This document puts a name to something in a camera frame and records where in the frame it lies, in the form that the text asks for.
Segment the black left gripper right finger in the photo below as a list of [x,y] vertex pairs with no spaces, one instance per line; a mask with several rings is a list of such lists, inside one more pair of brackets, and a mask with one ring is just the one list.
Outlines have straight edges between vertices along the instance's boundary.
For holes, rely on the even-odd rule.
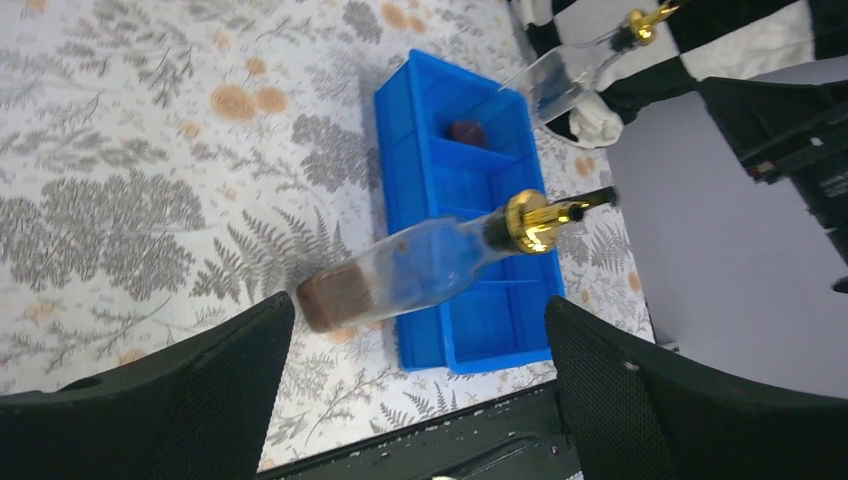
[[560,405],[587,479],[843,479],[847,403],[697,363],[552,297]]

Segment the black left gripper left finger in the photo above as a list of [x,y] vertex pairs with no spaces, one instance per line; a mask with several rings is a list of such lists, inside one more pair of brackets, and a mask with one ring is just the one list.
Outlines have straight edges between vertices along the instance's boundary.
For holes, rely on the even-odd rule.
[[295,320],[279,292],[201,334],[1,400],[5,479],[252,479]]

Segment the glass oil bottle gold spout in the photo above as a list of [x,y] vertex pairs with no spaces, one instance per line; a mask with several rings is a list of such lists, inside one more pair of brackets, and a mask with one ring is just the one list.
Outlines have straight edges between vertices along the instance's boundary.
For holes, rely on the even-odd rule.
[[433,307],[468,289],[491,264],[551,252],[562,226],[617,202],[614,187],[554,202],[527,189],[473,220],[438,217],[392,234],[307,278],[296,298],[316,333]]

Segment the blue plastic divided bin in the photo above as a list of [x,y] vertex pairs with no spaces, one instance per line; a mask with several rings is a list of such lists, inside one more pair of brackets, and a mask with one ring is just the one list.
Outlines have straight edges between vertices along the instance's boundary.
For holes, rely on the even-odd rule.
[[[390,232],[430,218],[473,220],[543,189],[519,93],[414,49],[374,103]],[[471,374],[547,361],[545,306],[563,292],[555,253],[489,265],[459,295],[397,318],[400,364]]]

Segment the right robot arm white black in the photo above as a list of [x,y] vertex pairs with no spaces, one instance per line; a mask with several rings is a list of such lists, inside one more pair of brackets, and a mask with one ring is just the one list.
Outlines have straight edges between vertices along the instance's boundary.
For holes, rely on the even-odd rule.
[[709,77],[696,91],[756,183],[788,179],[847,259],[847,82],[770,83]]

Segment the black white checkered cloth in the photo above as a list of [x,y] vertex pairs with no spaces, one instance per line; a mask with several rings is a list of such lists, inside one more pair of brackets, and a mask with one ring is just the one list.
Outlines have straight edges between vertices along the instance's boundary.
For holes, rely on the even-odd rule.
[[652,44],[616,60],[594,92],[544,126],[576,147],[604,148],[642,108],[707,77],[747,80],[846,53],[844,1],[685,1]]

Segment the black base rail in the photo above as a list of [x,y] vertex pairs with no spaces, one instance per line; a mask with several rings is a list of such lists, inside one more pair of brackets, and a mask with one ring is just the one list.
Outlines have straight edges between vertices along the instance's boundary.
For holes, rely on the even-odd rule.
[[258,473],[260,479],[579,479],[555,382]]

